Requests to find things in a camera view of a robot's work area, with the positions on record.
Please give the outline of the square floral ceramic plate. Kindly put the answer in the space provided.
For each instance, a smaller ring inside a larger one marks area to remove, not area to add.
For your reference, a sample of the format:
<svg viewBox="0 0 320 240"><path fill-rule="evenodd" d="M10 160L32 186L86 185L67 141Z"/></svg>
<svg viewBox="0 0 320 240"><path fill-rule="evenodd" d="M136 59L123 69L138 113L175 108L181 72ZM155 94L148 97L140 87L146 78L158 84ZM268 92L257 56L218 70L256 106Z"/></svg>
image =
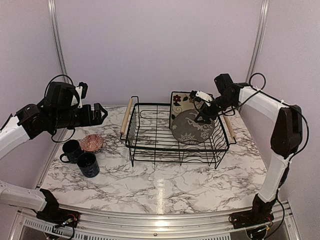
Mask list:
<svg viewBox="0 0 320 240"><path fill-rule="evenodd" d="M191 102L190 92L173 91L170 97L170 114L169 114L169 128L171 129L173 120L185 110L195 110Z"/></svg>

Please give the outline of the grey reindeer round plate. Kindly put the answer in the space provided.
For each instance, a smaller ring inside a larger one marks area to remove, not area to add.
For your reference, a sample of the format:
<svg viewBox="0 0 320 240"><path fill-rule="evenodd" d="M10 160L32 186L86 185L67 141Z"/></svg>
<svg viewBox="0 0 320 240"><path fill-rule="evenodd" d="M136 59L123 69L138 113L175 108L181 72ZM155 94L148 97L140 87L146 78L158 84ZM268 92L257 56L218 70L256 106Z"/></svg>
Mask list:
<svg viewBox="0 0 320 240"><path fill-rule="evenodd" d="M215 130L215 122L209 124L196 122L198 112L188 109L181 112L172 122L171 131L173 137L185 145L197 145L208 140Z"/></svg>

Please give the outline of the blue white patterned bowl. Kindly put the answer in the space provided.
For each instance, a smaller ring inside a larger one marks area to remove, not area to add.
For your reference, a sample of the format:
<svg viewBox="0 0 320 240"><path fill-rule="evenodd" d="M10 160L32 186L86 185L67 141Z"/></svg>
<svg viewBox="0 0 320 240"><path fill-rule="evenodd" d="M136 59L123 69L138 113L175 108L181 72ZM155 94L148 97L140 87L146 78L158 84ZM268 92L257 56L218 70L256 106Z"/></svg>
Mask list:
<svg viewBox="0 0 320 240"><path fill-rule="evenodd" d="M103 148L104 138L99 134L90 134L80 140L79 144L83 151L97 153Z"/></svg>

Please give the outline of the dark green ceramic mug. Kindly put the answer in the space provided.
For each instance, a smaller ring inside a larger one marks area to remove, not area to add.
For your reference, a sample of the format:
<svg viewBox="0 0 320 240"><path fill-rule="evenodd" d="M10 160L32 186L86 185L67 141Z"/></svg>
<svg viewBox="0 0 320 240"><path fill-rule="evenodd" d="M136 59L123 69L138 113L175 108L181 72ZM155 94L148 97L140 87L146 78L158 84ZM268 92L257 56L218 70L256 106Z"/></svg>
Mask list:
<svg viewBox="0 0 320 240"><path fill-rule="evenodd" d="M66 141L62 146L62 151L63 154L59 157L60 161L71 164L76 164L80 155L84 153L79 141L75 139Z"/></svg>

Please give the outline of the dark blue ceramic mug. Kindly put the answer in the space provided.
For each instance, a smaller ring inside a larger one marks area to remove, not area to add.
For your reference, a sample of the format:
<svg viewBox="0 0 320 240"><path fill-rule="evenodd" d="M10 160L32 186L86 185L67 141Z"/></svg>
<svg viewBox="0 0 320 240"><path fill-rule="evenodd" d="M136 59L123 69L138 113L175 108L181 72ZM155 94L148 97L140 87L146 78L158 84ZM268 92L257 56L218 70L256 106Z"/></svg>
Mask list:
<svg viewBox="0 0 320 240"><path fill-rule="evenodd" d="M94 178L100 172L96 155L91 152L82 153L77 160L77 165L86 178Z"/></svg>

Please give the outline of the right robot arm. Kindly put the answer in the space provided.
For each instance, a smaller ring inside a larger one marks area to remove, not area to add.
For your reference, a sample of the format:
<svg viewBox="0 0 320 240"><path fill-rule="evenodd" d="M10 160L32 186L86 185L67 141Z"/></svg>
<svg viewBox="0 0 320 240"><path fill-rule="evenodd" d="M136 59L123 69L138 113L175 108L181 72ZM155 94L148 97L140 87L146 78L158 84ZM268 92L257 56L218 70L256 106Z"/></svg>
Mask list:
<svg viewBox="0 0 320 240"><path fill-rule="evenodd" d="M281 186L287 179L291 159L298 153L303 140L302 111L298 105L289 105L264 93L251 82L233 82L228 73L214 79L219 96L211 97L202 91L191 91L190 97L203 105L197 111L205 122L214 120L229 108L249 106L272 120L273 132L270 138L272 150L267 175L261 189L255 196L247 219L258 224L267 216L266 206L273 206Z"/></svg>

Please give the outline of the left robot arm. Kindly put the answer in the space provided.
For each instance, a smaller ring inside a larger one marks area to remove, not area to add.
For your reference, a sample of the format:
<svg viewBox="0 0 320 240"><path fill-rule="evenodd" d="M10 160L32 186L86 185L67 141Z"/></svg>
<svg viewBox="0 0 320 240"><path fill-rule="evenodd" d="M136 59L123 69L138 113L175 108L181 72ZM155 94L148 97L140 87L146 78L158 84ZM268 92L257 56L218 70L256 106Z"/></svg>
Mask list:
<svg viewBox="0 0 320 240"><path fill-rule="evenodd" d="M108 112L100 103L82 104L88 86L51 81L43 99L28 104L10 115L0 129L0 156L4 157L18 146L33 140L43 132L54 136L59 129L74 130L78 127L101 125ZM46 189L29 189L2 181L0 202L43 212L53 223L63 219L63 211L53 194Z"/></svg>

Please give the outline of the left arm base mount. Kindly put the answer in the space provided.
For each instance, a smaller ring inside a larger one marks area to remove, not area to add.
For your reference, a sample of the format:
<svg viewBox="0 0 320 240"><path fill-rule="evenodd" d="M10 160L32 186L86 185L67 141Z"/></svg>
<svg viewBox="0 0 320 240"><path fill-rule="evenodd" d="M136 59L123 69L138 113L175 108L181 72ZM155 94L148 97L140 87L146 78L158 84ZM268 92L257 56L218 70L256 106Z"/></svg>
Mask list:
<svg viewBox="0 0 320 240"><path fill-rule="evenodd" d="M71 227L75 229L78 225L80 213L60 208L58 200L49 190L40 188L39 191L44 195L45 206L43 210L36 211L36 217L54 223L55 228Z"/></svg>

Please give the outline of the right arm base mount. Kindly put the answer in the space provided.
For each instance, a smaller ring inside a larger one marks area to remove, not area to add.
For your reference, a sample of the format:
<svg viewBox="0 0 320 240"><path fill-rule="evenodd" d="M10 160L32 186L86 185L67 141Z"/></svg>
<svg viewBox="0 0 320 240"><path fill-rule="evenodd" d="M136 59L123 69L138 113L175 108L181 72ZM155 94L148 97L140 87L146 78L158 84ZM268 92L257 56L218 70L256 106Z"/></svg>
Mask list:
<svg viewBox="0 0 320 240"><path fill-rule="evenodd" d="M276 199L264 202L258 194L256 194L250 210L234 212L229 215L228 220L233 225L234 229L251 227L273 221L274 215L272 208L275 202Z"/></svg>

